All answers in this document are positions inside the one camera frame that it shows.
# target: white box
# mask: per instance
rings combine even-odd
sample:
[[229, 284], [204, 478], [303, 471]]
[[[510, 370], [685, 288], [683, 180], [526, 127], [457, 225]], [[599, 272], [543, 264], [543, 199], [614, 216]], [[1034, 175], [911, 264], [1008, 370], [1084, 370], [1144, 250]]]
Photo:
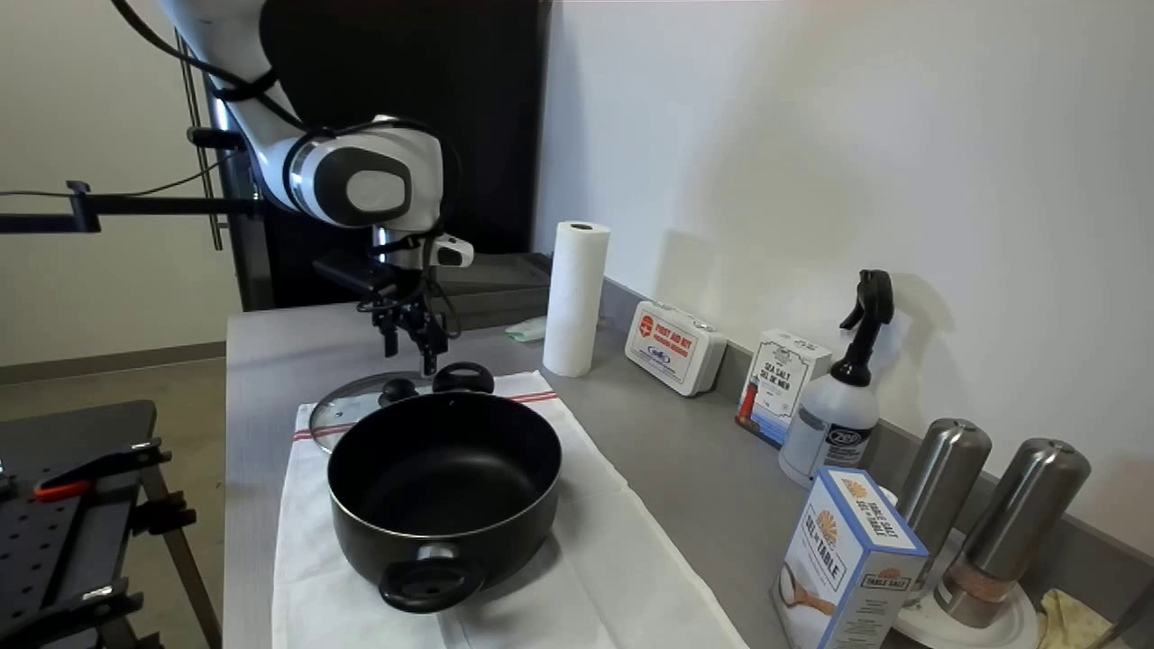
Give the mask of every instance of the white box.
[[624, 357], [674, 394], [696, 395], [714, 389], [726, 339], [685, 310], [642, 299], [624, 339]]
[[782, 447], [799, 389], [831, 370], [831, 350], [788, 333], [766, 333], [737, 409], [737, 423]]
[[821, 469], [773, 583], [793, 649], [875, 649], [923, 561], [923, 542], [868, 471]]

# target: black cabinet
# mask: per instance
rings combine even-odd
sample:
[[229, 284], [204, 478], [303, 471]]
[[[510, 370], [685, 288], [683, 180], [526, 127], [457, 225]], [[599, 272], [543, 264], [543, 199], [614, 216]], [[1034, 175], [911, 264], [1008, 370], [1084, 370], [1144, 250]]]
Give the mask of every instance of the black cabinet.
[[[480, 252], [529, 250], [543, 30], [549, 0], [272, 0], [264, 11], [264, 48], [306, 121], [386, 113], [442, 136], [447, 227]], [[234, 242], [245, 305], [258, 305], [250, 291], [264, 281], [272, 303], [287, 305], [347, 299], [309, 260], [362, 250], [367, 234], [272, 211], [264, 234], [234, 225]]]

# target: spray bottle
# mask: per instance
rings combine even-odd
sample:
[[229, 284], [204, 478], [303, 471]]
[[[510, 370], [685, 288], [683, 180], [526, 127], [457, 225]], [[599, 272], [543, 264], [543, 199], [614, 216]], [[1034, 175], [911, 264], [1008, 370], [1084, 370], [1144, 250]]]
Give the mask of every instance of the spray bottle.
[[862, 272], [856, 314], [840, 329], [856, 333], [846, 352], [816, 380], [796, 403], [779, 465], [788, 478], [813, 483], [821, 465], [862, 465], [875, 430], [875, 395], [868, 389], [868, 352], [875, 333], [895, 321], [892, 273]]

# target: pot handle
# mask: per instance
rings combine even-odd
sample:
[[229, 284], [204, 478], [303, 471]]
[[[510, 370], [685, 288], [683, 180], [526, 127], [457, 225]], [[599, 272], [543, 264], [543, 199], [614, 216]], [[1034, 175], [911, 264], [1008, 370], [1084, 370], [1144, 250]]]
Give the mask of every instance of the pot handle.
[[379, 580], [379, 595], [403, 612], [437, 612], [464, 602], [480, 583], [480, 573], [460, 560], [437, 555], [393, 561]]
[[389, 403], [399, 403], [410, 395], [417, 395], [417, 385], [410, 380], [397, 374], [382, 385], [379, 403], [389, 409]]
[[431, 374], [431, 394], [495, 394], [495, 370], [474, 361], [442, 364]]

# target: metal canister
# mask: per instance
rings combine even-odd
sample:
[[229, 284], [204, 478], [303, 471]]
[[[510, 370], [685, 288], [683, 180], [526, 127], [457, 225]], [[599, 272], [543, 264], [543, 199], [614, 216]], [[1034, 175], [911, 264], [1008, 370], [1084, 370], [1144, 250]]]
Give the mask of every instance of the metal canister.
[[897, 493], [897, 511], [932, 550], [928, 567], [946, 547], [950, 531], [982, 476], [988, 447], [988, 433], [965, 419], [932, 423]]
[[1088, 461], [1070, 443], [1019, 443], [999, 478], [988, 517], [974, 528], [960, 567], [950, 573], [946, 588], [936, 588], [936, 602], [956, 621], [988, 627], [1084, 476]]

